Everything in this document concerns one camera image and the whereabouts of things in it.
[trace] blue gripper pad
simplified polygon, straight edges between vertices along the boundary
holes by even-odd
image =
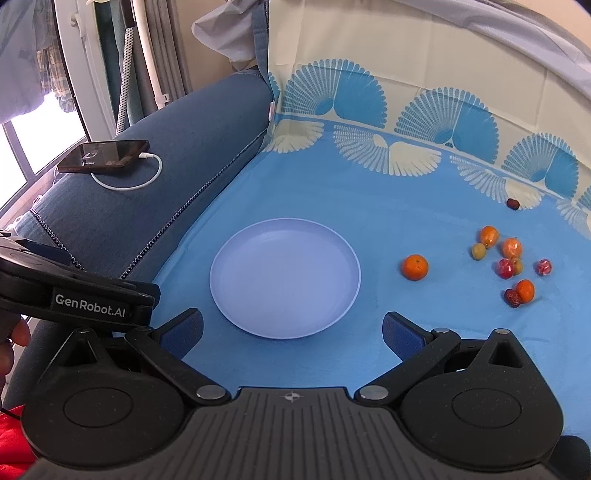
[[[382,322],[384,342],[403,362],[421,351],[433,335],[396,312],[389,312]]]
[[[203,336],[203,316],[197,309],[187,309],[156,329],[152,338],[171,355],[182,360]]]

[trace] metal screw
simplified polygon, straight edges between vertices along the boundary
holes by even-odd
[[[388,389],[380,385],[366,385],[359,390],[359,395],[364,400],[383,400],[388,396]]]
[[[203,400],[219,400],[226,394],[226,389],[219,385],[204,385],[197,389],[197,396]]]

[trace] white pipe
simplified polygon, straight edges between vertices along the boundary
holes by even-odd
[[[156,73],[156,65],[154,64],[154,53],[152,52],[152,41],[150,38],[150,30],[148,29],[148,18],[146,17],[146,7],[144,0],[132,0],[134,6],[135,23],[138,27],[139,42],[142,45],[146,66],[148,67],[148,76],[154,91],[154,100],[158,110],[164,108],[168,102],[168,95],[163,95],[160,88],[160,81]]]

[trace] wall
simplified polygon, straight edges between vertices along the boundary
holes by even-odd
[[[232,73],[229,60],[203,45],[191,33],[191,25],[224,0],[176,0],[182,48],[193,90],[217,82]]]
[[[574,0],[512,0],[558,23],[591,48],[591,15]]]

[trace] smartphone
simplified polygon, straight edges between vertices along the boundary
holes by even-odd
[[[117,170],[150,148],[147,140],[83,143],[57,164],[59,173],[102,173]]]

